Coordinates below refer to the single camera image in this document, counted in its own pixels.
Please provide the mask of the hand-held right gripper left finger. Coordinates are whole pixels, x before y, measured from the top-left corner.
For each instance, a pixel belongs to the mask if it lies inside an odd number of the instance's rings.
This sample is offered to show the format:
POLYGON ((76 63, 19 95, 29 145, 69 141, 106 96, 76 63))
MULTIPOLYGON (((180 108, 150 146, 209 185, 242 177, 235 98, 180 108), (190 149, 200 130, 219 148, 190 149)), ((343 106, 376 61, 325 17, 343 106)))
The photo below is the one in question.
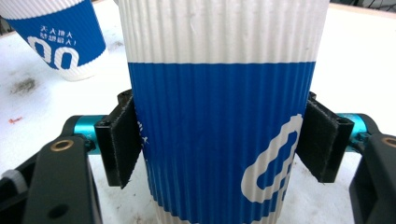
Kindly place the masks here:
POLYGON ((124 189, 141 150, 140 133, 131 90, 117 96, 118 104, 108 115, 77 116, 74 134, 88 141, 88 153, 100 155, 107 184, 124 189))

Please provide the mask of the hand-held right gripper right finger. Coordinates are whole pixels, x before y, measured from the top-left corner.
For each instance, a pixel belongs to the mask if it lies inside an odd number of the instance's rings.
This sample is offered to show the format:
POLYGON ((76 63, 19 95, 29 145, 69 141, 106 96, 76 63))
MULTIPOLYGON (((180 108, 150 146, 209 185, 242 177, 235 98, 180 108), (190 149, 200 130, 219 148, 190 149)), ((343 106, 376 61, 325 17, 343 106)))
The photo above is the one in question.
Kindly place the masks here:
POLYGON ((345 152, 360 152, 367 136, 360 115, 333 113, 310 92, 296 153, 319 183, 333 183, 345 152))

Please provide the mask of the blue white paper cup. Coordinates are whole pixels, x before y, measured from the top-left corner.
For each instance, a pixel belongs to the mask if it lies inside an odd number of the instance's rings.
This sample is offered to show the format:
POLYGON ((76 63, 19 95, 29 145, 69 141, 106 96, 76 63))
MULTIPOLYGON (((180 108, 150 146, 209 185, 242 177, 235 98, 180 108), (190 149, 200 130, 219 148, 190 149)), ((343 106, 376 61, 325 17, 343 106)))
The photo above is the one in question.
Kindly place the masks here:
POLYGON ((160 224, 276 224, 330 0, 118 0, 160 224))
POLYGON ((105 60, 92 0, 0 0, 0 17, 67 81, 94 76, 105 60))

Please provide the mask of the white table mat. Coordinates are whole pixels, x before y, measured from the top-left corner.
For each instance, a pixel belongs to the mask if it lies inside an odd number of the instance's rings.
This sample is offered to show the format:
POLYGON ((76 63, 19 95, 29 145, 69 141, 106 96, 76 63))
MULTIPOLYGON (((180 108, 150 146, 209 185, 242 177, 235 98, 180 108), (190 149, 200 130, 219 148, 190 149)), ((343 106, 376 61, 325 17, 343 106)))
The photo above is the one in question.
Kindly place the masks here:
MULTIPOLYGON (((0 175, 58 136, 69 117, 107 114, 129 89, 118 6, 93 6, 108 55, 89 79, 68 82, 18 34, 0 35, 0 175)), ((330 110, 366 114, 396 135, 396 14, 330 5, 311 89, 330 110)), ((296 160, 277 224, 353 224, 348 187, 360 158, 347 153, 333 184, 320 184, 296 160)), ((144 164, 120 189, 107 184, 100 157, 90 161, 106 224, 156 223, 144 164)))

